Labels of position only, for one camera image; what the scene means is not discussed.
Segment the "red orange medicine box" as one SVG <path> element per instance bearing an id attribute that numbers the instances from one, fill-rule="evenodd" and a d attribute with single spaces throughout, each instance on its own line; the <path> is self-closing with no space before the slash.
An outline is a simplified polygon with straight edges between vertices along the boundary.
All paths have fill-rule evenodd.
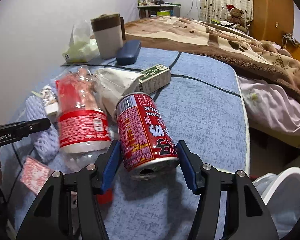
<path id="1" fill-rule="evenodd" d="M 52 169 L 28 156 L 23 164 L 20 181 L 37 195 L 52 172 Z"/>

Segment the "small printed snack wrapper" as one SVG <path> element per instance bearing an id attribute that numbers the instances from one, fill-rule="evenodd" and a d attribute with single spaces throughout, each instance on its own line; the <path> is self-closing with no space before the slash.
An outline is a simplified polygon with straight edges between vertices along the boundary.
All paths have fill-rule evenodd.
<path id="1" fill-rule="evenodd" d="M 57 121 L 57 113 L 59 110 L 57 96 L 52 91 L 52 87 L 49 85 L 44 86 L 40 92 L 32 91 L 36 97 L 42 100 L 42 105 L 46 117 L 55 123 Z"/>

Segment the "clear bottle red label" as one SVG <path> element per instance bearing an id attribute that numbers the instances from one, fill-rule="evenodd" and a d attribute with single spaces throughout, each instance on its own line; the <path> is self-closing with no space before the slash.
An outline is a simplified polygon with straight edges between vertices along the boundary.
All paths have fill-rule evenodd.
<path id="1" fill-rule="evenodd" d="M 101 82 L 86 65 L 56 81 L 60 153 L 66 166 L 79 171 L 93 163 L 111 144 Z"/>

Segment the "red milk drink can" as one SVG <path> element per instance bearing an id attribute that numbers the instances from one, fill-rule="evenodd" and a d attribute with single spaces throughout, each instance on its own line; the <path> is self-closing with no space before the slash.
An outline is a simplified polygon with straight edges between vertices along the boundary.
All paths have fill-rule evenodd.
<path id="1" fill-rule="evenodd" d="M 116 106 L 123 164 L 134 180 L 149 180 L 179 165 L 176 145 L 154 100 L 145 93 L 124 96 Z"/>

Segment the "beige paper bag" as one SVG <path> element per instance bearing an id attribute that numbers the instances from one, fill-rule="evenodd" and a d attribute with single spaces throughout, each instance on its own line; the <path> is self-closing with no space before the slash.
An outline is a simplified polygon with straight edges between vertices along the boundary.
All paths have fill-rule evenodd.
<path id="1" fill-rule="evenodd" d="M 101 68 L 95 72 L 101 108 L 116 122 L 116 107 L 127 94 L 133 93 L 142 74 L 115 68 Z"/>

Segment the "green white medicine box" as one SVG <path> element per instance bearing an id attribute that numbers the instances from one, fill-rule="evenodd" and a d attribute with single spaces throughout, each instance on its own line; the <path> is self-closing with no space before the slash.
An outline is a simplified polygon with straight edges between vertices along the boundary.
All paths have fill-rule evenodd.
<path id="1" fill-rule="evenodd" d="M 142 77 L 135 89 L 136 92 L 152 94 L 171 81 L 171 70 L 163 64 L 157 64 L 140 72 Z"/>

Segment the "white trash bin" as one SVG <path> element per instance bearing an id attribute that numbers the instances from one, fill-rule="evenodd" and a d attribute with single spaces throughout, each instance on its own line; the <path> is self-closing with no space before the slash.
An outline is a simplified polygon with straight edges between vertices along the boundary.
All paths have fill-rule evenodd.
<path id="1" fill-rule="evenodd" d="M 300 168 L 290 167 L 280 174 L 268 173 L 253 185 L 275 224 L 279 238 L 285 237 L 300 218 Z"/>

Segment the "tissue pack in plastic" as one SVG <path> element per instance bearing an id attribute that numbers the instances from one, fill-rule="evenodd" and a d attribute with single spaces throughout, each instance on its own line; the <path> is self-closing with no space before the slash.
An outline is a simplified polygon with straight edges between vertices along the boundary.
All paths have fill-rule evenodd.
<path id="1" fill-rule="evenodd" d="M 68 48 L 62 56 L 66 63 L 85 63 L 100 54 L 96 40 L 90 38 L 90 25 L 86 20 L 72 27 Z"/>

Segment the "pink bed sheet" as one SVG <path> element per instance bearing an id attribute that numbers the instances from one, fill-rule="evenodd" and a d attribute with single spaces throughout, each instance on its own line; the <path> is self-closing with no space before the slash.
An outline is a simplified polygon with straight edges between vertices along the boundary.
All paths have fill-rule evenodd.
<path id="1" fill-rule="evenodd" d="M 289 71 L 300 89 L 300 61 L 269 41 L 249 42 L 249 45 L 272 65 Z M 300 103 L 281 86 L 243 76 L 238 81 L 250 120 L 283 134 L 300 135 Z"/>

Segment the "white brown travel mug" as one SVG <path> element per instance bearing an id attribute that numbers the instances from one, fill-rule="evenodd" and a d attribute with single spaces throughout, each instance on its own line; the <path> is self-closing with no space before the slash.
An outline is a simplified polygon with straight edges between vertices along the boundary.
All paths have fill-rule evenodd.
<path id="1" fill-rule="evenodd" d="M 103 14 L 90 20 L 94 37 L 103 59 L 116 57 L 123 46 L 125 28 L 119 13 Z"/>

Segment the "dark blue glasses case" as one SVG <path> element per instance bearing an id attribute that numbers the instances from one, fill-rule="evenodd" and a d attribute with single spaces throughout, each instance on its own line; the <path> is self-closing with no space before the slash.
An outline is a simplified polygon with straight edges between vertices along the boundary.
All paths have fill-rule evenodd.
<path id="1" fill-rule="evenodd" d="M 119 66 L 134 64 L 141 49 L 140 40 L 129 40 L 117 52 L 116 62 Z"/>

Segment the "brown cream fleece blanket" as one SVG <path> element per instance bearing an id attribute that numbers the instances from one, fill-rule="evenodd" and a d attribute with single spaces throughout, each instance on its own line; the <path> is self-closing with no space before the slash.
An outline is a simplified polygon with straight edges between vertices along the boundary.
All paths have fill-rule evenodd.
<path id="1" fill-rule="evenodd" d="M 119 27 L 126 40 L 143 47 L 208 56 L 234 68 L 238 75 L 281 86 L 300 103 L 300 61 L 268 42 L 214 28 L 206 23 L 173 16 L 142 18 L 126 24 L 119 14 L 91 20 L 94 32 Z"/>

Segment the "cluttered desk shelf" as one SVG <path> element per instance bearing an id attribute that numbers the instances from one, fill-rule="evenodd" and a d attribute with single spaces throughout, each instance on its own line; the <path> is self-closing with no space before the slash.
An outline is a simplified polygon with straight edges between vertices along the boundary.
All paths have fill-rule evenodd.
<path id="1" fill-rule="evenodd" d="M 180 17 L 181 4 L 165 2 L 164 0 L 138 0 L 139 18 L 157 16 Z"/>

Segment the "brown teddy bear santa hat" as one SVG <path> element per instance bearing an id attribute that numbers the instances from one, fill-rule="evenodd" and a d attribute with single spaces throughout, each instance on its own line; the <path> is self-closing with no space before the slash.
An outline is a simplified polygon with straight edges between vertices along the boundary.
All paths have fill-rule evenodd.
<path id="1" fill-rule="evenodd" d="M 226 5 L 230 15 L 226 19 L 227 22 L 232 24 L 232 28 L 242 31 L 247 34 L 248 30 L 244 21 L 244 12 L 241 9 L 234 7 L 233 5 Z"/>

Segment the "orange wooden headboard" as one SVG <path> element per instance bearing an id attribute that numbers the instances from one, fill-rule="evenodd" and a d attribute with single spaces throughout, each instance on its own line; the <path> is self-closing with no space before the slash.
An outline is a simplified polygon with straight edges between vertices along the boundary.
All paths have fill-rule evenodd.
<path id="1" fill-rule="evenodd" d="M 250 36 L 275 42 L 300 61 L 300 10 L 293 0 L 253 0 Z"/>

